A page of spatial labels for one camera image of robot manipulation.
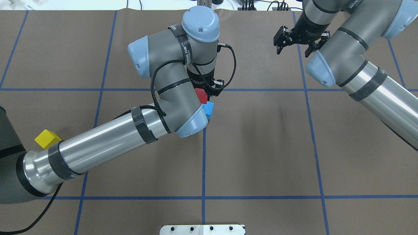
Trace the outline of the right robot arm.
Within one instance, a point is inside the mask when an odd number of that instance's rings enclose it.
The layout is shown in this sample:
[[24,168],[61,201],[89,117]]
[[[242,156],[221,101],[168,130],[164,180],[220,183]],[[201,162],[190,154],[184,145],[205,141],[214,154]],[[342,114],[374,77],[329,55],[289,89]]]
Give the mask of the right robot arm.
[[417,97],[364,54],[379,39],[399,35],[417,17],[416,0],[303,0],[294,31],[323,32],[344,10],[347,20],[307,63],[305,70],[325,87],[338,85],[393,133],[417,150]]

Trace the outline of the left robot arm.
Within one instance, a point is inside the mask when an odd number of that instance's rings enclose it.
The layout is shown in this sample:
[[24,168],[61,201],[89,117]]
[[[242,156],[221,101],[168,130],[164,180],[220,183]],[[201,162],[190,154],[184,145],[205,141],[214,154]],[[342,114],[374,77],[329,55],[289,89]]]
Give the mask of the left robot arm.
[[40,152],[25,150],[2,107],[1,204],[45,197],[64,181],[172,132],[188,137],[203,130],[208,118],[195,86],[213,77],[219,35],[215,11],[194,6],[181,24],[131,42],[137,73],[151,78],[153,103]]

